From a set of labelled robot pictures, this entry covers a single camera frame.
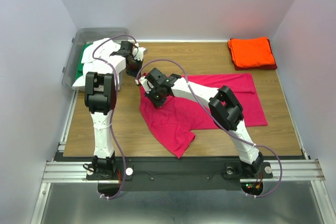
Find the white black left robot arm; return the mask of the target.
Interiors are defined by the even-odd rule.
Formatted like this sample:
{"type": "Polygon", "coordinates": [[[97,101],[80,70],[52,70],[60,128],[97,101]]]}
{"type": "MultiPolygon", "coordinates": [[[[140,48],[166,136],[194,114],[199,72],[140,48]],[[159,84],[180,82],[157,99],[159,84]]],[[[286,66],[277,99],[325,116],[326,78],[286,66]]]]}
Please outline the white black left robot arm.
{"type": "Polygon", "coordinates": [[[91,164],[84,168],[90,176],[110,179],[119,176],[112,141],[112,117],[121,86],[121,73],[135,77],[143,64],[146,49],[136,41],[116,43],[113,39],[95,41],[91,56],[83,64],[85,106],[94,130],[95,147],[91,164]]]}

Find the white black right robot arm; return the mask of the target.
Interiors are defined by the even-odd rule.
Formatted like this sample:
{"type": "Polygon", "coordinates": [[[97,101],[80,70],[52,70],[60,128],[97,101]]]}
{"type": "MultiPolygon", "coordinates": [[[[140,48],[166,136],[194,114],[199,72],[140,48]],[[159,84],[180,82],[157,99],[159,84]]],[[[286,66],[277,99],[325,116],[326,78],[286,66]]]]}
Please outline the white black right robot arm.
{"type": "Polygon", "coordinates": [[[157,108],[162,107],[168,97],[198,103],[216,126],[230,136],[238,151],[244,176],[255,177],[260,173],[264,157],[246,129],[241,103],[228,86],[210,88],[191,82],[188,77],[166,76],[157,68],[140,77],[139,85],[157,108]]]}

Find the pink t shirt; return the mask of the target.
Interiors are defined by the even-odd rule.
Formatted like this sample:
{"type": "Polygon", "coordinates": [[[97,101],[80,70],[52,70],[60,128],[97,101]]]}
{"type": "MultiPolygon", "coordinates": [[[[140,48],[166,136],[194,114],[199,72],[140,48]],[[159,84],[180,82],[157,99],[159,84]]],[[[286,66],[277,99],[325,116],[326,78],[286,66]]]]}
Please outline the pink t shirt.
{"type": "MultiPolygon", "coordinates": [[[[267,126],[252,75],[250,73],[193,75],[189,81],[211,88],[228,86],[243,106],[245,125],[267,126]]],[[[168,97],[162,108],[155,108],[140,88],[140,112],[153,136],[180,158],[196,135],[193,130],[216,129],[213,120],[200,105],[183,98],[168,97]]]]}

